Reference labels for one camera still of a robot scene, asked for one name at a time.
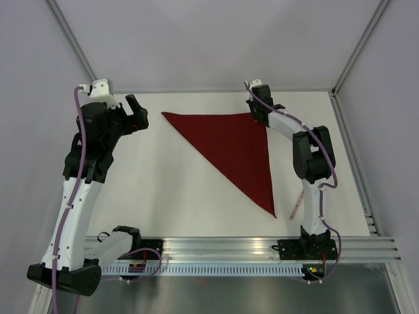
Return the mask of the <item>dark red cloth napkin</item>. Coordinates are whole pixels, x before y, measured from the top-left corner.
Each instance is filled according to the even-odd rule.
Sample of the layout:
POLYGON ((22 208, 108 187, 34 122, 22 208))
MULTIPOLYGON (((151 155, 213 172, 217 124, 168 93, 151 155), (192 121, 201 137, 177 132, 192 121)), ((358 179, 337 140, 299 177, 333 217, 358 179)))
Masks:
POLYGON ((236 188, 276 215, 265 125, 251 113, 162 116, 236 188))

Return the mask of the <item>fork with pink handle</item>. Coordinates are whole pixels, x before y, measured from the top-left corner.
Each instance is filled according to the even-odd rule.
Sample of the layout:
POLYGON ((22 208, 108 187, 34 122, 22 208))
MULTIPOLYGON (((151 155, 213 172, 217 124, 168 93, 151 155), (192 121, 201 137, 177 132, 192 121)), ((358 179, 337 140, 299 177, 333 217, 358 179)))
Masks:
POLYGON ((302 191, 300 193, 300 195, 299 195, 299 197, 298 197, 298 199, 297 199, 297 201, 296 201, 296 203, 295 203, 292 211, 291 211, 291 214, 289 216, 289 220, 293 220, 294 219, 295 215, 297 214, 297 211, 299 210, 299 207, 301 206, 301 204, 303 202, 303 199, 304 199, 304 192, 302 191))

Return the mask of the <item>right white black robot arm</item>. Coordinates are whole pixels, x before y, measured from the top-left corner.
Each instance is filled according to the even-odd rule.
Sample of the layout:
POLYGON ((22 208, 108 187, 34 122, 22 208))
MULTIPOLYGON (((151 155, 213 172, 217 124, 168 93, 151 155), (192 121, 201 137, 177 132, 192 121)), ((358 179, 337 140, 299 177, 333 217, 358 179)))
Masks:
POLYGON ((293 169, 302 181, 304 217, 298 239, 279 240, 272 248, 280 260, 335 260, 337 246, 325 221, 325 192, 338 185, 336 160, 329 130, 311 128, 301 119, 275 105, 269 85, 259 79, 244 82, 246 103, 253 119, 292 142, 293 169))

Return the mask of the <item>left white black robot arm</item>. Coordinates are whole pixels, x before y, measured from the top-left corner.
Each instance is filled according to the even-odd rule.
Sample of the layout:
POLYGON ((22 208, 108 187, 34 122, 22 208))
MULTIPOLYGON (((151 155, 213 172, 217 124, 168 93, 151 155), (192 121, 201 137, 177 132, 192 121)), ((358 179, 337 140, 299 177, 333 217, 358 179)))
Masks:
POLYGON ((122 255, 135 259, 142 254, 140 231, 128 226, 115 227, 93 251, 85 250, 92 210, 114 161, 118 140, 149 126, 148 112, 136 97, 127 95, 125 99, 131 114, 121 104, 111 109, 105 101, 80 107, 82 115, 76 119, 79 130, 65 157, 56 227, 41 262, 29 266, 29 280, 54 291, 91 296, 100 283, 102 270, 122 255))

